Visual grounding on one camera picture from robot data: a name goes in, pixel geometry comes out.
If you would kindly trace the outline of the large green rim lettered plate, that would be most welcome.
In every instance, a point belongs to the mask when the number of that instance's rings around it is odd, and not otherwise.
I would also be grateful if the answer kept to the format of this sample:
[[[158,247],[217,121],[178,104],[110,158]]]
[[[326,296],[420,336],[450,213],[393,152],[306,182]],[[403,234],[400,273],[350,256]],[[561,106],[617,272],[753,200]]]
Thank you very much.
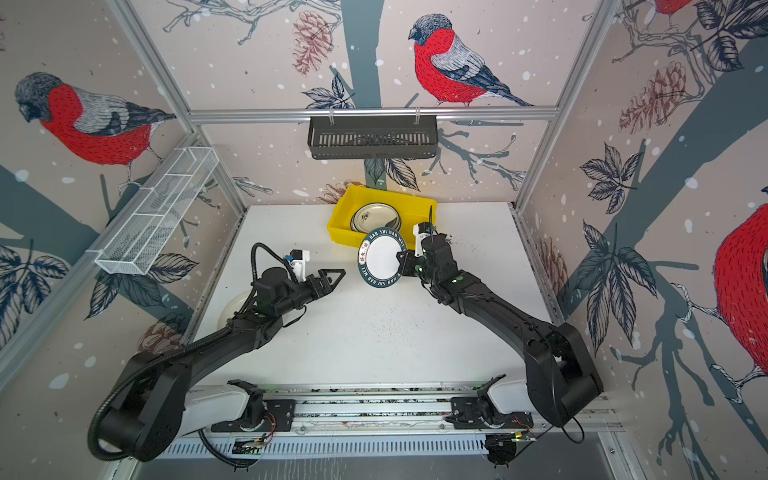
[[[401,278],[399,254],[407,252],[405,240],[394,229],[377,228],[368,233],[358,249],[357,265],[371,287],[388,288]]]

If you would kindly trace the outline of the cream plate dark spot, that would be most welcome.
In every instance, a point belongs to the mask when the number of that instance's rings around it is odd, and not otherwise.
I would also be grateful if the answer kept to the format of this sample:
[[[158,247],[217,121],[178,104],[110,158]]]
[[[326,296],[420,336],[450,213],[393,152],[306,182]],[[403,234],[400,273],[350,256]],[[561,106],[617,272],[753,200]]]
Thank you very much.
[[[402,219],[398,211],[385,203],[369,203],[360,207],[350,219],[350,229],[368,234],[379,228],[399,231]]]

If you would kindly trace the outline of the plain cream plate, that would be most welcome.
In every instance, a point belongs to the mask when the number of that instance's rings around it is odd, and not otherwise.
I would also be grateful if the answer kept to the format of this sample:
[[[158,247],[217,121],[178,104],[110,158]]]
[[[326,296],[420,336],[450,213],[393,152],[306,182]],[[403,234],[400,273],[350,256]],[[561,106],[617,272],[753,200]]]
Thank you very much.
[[[248,292],[239,294],[223,308],[217,321],[217,327],[219,329],[227,326],[228,321],[243,307],[245,301],[248,298],[248,295]]]

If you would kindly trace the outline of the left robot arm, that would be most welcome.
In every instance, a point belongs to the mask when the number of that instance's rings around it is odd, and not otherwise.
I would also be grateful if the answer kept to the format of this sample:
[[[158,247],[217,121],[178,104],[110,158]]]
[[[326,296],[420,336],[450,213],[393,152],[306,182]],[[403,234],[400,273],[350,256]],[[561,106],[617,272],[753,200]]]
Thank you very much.
[[[299,282],[284,268],[269,268],[253,279],[225,327],[170,353],[134,355],[91,420],[90,453],[102,461],[159,456],[181,434],[191,387],[265,346],[283,327],[286,313],[330,295],[345,275],[344,269],[321,269]]]

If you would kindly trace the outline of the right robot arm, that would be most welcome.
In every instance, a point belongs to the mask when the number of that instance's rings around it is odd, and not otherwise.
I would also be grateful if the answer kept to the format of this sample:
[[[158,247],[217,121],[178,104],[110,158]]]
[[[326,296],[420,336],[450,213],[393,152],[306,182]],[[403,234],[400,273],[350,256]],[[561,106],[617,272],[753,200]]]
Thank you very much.
[[[494,293],[458,267],[444,234],[428,235],[419,251],[407,250],[396,258],[399,273],[418,278],[438,303],[479,322],[518,354],[528,400],[551,425],[565,426],[604,392],[575,327],[540,320]]]

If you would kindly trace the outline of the yellow plastic bin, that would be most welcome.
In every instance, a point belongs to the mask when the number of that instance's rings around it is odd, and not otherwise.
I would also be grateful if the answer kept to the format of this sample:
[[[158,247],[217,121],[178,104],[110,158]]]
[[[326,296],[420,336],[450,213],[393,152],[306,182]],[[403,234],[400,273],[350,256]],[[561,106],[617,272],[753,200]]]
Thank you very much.
[[[363,242],[366,232],[356,232],[350,227],[354,214],[368,204],[383,203],[393,207],[400,215],[402,225],[400,235],[409,249],[415,249],[413,227],[429,219],[437,223],[437,207],[435,200],[396,193],[391,191],[369,189],[364,186],[350,186],[334,207],[327,229],[333,242],[358,248]]]

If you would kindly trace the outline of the black hanging basket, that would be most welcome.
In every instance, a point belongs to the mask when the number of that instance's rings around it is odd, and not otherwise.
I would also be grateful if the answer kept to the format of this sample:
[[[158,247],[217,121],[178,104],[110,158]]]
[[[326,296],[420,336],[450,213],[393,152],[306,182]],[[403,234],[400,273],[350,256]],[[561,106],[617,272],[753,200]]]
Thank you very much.
[[[429,159],[438,152],[435,116],[312,118],[307,145],[315,160]]]

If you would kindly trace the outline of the aluminium cross bar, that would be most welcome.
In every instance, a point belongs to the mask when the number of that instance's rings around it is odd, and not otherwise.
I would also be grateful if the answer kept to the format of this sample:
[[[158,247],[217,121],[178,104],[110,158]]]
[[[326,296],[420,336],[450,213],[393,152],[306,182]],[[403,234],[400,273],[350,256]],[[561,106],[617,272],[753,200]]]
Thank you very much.
[[[311,118],[325,117],[336,120],[342,117],[406,117],[416,120],[423,116],[435,116],[438,120],[543,120],[552,121],[559,116],[556,106],[543,107],[415,107],[415,108],[363,108],[363,109],[224,109],[191,110],[187,114],[195,125],[302,123]]]

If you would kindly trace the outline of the base rail assembly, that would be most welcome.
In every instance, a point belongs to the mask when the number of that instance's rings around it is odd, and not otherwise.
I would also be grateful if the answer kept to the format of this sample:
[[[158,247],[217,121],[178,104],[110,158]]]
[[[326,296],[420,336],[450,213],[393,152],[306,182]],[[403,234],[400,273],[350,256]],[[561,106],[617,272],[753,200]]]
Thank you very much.
[[[555,427],[533,410],[488,419],[474,388],[283,389],[265,395],[266,417],[248,429],[235,421],[176,440],[165,459],[207,457],[212,451],[240,462],[333,457],[479,454],[508,444],[518,450],[546,434],[582,441],[588,433],[621,430],[600,396]]]

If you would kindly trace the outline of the aluminium frame post left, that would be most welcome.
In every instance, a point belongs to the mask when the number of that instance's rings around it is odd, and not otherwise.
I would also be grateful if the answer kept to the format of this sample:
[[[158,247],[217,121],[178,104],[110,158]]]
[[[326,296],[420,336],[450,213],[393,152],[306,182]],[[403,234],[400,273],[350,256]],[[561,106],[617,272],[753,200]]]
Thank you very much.
[[[171,68],[162,59],[132,3],[125,0],[108,0],[106,4],[157,87],[162,91],[162,95],[177,116],[185,133],[192,135],[201,146],[211,147],[211,142],[201,128],[193,124],[190,106],[178,82],[173,78]],[[213,178],[236,215],[242,217],[247,212],[247,206],[223,160],[219,161],[213,171]]]

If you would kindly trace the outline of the aluminium frame post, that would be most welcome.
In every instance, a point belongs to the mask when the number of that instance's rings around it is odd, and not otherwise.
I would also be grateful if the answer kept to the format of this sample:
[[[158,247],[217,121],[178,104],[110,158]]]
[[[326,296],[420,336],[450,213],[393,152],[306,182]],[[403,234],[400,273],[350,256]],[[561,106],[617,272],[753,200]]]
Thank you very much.
[[[564,87],[556,104],[556,115],[548,122],[542,139],[533,156],[530,168],[522,182],[517,199],[515,212],[521,215],[529,204],[533,191],[543,172],[545,164],[552,154],[560,134],[566,126],[578,95],[586,81],[601,45],[610,29],[612,18],[619,6],[619,1],[598,1],[595,10],[588,15],[589,25],[583,41],[570,69]]]
[[[157,87],[162,91],[162,95],[177,116],[185,133],[192,135],[201,146],[211,147],[211,142],[201,128],[193,124],[190,106],[178,82],[173,78],[171,68],[162,59],[132,3],[125,0],[108,0],[106,4]],[[242,217],[247,212],[247,206],[223,160],[219,161],[213,171],[213,178],[236,215]]]

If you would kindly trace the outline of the aluminium frame post right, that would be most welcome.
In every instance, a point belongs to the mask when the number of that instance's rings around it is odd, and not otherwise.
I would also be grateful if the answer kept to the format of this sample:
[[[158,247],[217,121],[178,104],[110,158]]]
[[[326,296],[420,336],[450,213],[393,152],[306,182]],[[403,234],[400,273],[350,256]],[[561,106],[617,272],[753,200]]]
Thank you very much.
[[[598,1],[595,10],[588,15],[589,25],[583,41],[570,69],[564,87],[556,104],[556,115],[548,122],[542,139],[533,156],[530,168],[522,182],[517,199],[515,212],[521,215],[529,204],[533,191],[543,172],[545,164],[552,154],[560,134],[566,126],[578,95],[586,81],[601,45],[610,29],[612,18],[619,6],[619,1]]]

